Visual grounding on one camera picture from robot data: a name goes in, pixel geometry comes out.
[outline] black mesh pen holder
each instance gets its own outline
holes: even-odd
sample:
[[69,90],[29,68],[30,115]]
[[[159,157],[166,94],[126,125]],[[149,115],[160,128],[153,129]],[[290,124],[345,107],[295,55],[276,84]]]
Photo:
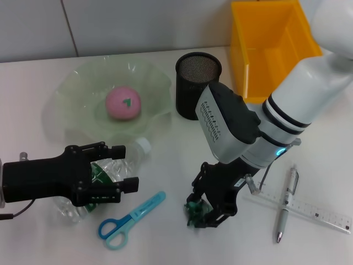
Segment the black mesh pen holder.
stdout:
[[211,81],[219,81],[222,65],[205,52],[191,52],[181,57],[176,70],[176,110],[186,119],[197,120],[195,108]]

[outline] silver pen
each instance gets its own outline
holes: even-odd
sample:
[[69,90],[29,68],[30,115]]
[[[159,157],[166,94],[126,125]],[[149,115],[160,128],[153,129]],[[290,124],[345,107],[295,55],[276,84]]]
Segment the silver pen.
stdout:
[[287,205],[292,203],[292,197],[296,192],[297,184],[299,180],[298,170],[296,165],[291,168],[290,179],[288,182],[288,187],[283,199],[283,208],[280,213],[280,218],[278,220],[277,229],[276,229],[276,236],[277,236],[277,243],[279,243],[283,237],[285,232],[287,218],[288,218],[288,210],[286,209]]

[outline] pink toy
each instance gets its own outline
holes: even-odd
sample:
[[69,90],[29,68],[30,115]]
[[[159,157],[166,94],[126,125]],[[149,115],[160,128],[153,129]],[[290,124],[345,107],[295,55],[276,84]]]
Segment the pink toy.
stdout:
[[141,99],[131,87],[115,87],[105,99],[106,111],[115,119],[130,120],[141,112]]

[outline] clear plastic ruler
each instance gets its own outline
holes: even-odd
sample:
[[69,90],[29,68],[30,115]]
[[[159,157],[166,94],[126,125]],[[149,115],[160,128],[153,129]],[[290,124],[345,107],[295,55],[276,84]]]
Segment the clear plastic ruler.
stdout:
[[281,208],[286,208],[290,212],[294,212],[298,215],[309,218],[315,222],[319,222],[322,225],[330,227],[332,229],[351,234],[352,229],[352,218],[343,214],[337,214],[331,211],[324,210],[320,207],[316,207],[312,204],[301,202],[297,200],[295,196],[292,199],[292,203],[286,207],[282,205],[283,194],[275,192],[270,188],[263,186],[262,191],[258,195],[247,195],[248,198],[252,199],[264,199],[268,202],[276,204]]

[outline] yellow plastic bin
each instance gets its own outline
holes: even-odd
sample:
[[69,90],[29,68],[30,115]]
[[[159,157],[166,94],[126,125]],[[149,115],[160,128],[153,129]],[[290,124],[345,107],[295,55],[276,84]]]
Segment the yellow plastic bin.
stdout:
[[233,2],[231,61],[237,93],[263,102],[302,59],[322,55],[300,4]]

